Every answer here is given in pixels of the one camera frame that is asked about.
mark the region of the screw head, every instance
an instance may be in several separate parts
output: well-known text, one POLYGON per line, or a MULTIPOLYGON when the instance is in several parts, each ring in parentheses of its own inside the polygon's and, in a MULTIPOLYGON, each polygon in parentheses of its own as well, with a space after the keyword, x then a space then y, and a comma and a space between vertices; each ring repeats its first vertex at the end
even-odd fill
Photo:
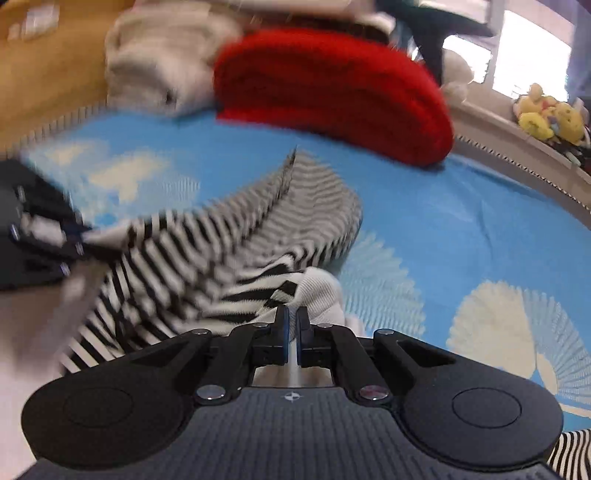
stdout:
POLYGON ((17 195, 18 195, 19 202, 25 203, 27 201, 27 196, 25 195, 25 189, 22 188, 21 186, 17 187, 17 195))
POLYGON ((67 263, 60 264, 60 270, 61 270, 61 273, 64 275, 64 277, 70 276, 70 267, 68 267, 67 263))
POLYGON ((18 228, 14 224, 10 226, 10 234, 12 235, 13 240, 17 242, 21 239, 21 234, 18 232, 18 228))
POLYGON ((359 390, 359 396, 365 400, 378 401, 387 398, 390 391, 380 385, 365 385, 359 390))
POLYGON ((202 400, 219 400, 226 395, 226 389, 219 385, 202 385, 195 393, 202 400))

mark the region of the plush toy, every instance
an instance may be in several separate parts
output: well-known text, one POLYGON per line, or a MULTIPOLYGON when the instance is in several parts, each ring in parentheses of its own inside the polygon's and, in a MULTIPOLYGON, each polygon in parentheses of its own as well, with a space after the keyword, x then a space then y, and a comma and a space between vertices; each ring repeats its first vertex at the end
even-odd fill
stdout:
POLYGON ((522 113, 519 118, 519 126, 532 137, 547 141, 554 136, 547 120, 537 112, 522 113))
POLYGON ((513 111, 519 126, 538 140, 552 144, 562 139, 577 147, 584 138, 580 112, 568 103, 544 95, 537 83, 514 103, 513 111))
POLYGON ((581 114, 568 103, 557 103, 554 107, 553 118, 556 119, 556 135, 575 146, 579 146, 584 138, 584 123, 581 114))
POLYGON ((527 95, 522 95, 513 105, 517 120, 523 113, 542 113, 544 91, 537 83, 530 87, 527 95))
POLYGON ((441 92, 451 103, 462 103, 468 96, 468 84, 474 72, 464 58, 453 50, 443 49, 443 84, 441 92))

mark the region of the red towel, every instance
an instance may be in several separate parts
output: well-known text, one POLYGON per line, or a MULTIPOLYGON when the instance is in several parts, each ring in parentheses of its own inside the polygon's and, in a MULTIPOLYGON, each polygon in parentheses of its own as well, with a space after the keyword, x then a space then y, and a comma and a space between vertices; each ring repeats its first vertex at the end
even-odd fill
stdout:
POLYGON ((221 119, 317 132, 418 166, 452 149, 452 123, 429 72, 346 34, 251 35, 219 56, 214 89, 221 119))

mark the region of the white towel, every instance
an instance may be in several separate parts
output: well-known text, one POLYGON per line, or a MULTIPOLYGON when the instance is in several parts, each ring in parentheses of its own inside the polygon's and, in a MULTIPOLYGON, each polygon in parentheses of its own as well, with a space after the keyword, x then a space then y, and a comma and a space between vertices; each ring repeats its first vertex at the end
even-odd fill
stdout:
POLYGON ((167 116, 212 106, 213 62, 241 38, 240 25, 205 2, 123 13, 105 39, 109 106, 167 116))

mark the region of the blue bedsheet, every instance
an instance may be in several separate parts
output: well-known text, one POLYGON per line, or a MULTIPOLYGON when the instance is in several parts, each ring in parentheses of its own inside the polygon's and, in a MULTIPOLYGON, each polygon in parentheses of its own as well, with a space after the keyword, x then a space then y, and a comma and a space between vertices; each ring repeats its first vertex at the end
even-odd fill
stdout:
POLYGON ((544 384, 565 430, 591 427, 591 232, 531 189, 451 155, 417 170, 311 134, 117 114, 30 152, 88 222, 223 197, 294 148, 363 201, 338 275, 368 333, 391 326, 544 384))

